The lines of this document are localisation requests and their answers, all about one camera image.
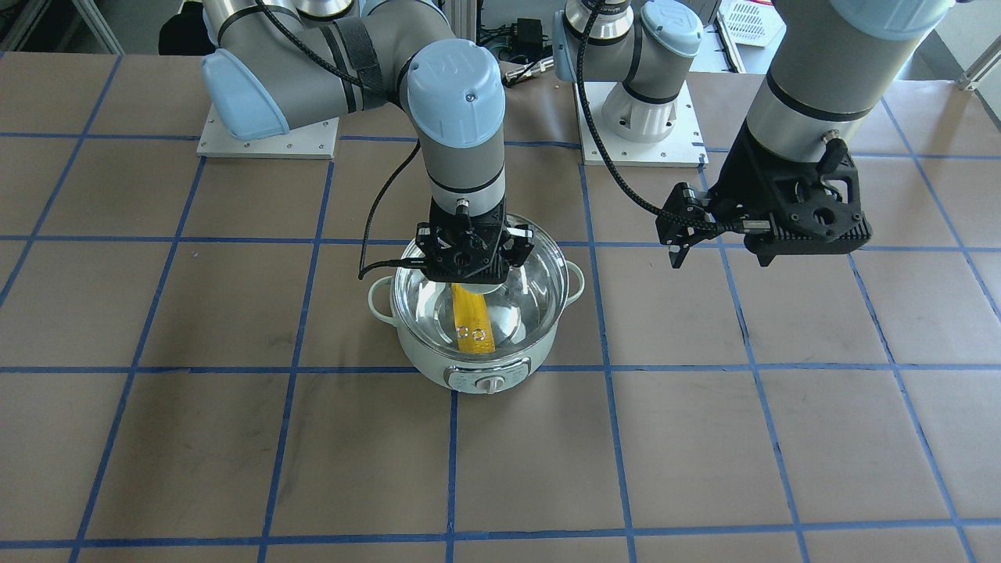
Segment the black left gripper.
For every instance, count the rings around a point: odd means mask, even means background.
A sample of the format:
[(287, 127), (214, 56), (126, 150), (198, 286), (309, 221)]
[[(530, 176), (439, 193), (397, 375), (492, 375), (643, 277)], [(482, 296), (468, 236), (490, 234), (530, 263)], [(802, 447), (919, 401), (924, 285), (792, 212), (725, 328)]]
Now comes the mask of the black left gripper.
[(780, 214), (776, 182), (782, 176), (789, 178), (790, 173), (790, 160), (766, 149), (747, 125), (741, 126), (709, 194), (689, 183), (676, 183), (662, 207), (673, 218), (655, 220), (658, 240), (669, 247), (671, 267), (682, 267), (692, 246), (719, 235), (713, 227), (691, 227), (691, 222), (714, 224), (712, 217), (718, 222), (734, 222), (743, 215), (772, 222), (768, 234), (755, 237), (760, 242), (755, 244), (759, 266), (768, 267), (783, 252), (781, 245), (773, 243), (791, 241), (791, 233), (778, 218), (771, 218)]

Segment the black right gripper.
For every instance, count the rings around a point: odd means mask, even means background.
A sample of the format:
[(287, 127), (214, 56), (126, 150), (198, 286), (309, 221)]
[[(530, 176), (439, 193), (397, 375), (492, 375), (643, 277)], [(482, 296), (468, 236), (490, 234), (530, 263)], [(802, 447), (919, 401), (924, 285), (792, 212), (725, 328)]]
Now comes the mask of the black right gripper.
[[(414, 244), (421, 250), (423, 260), (435, 260), (435, 229), (429, 222), (419, 222)], [(530, 224), (506, 224), (504, 227), (504, 260), (509, 267), (522, 267), (535, 249), (535, 228)], [(503, 288), (500, 284), (472, 284), (462, 282), (461, 287), (471, 293), (491, 293)]]

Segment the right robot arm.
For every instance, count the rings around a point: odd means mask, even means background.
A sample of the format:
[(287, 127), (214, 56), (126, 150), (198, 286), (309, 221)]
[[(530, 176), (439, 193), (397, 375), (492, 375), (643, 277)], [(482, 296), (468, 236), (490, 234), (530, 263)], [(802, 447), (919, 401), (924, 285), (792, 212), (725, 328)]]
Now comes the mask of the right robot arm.
[(432, 282), (499, 285), (533, 249), (505, 213), (505, 91), (486, 48), (458, 38), (432, 1), (368, 1), (308, 22), (304, 1), (205, 1), (211, 101), (241, 142), (391, 103), (410, 118), (429, 176), (418, 259)]

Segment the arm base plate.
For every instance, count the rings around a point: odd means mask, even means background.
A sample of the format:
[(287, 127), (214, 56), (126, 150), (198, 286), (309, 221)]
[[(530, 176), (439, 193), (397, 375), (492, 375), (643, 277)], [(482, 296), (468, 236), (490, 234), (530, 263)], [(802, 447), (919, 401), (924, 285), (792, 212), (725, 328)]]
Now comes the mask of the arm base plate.
[(689, 85), (665, 104), (632, 96), (619, 83), (587, 82), (591, 117), (617, 167), (698, 167), (709, 158)]
[(222, 124), (216, 107), (210, 106), (196, 153), (206, 158), (332, 160), (335, 157), (339, 122), (339, 118), (333, 118), (271, 138), (241, 140), (230, 135)]

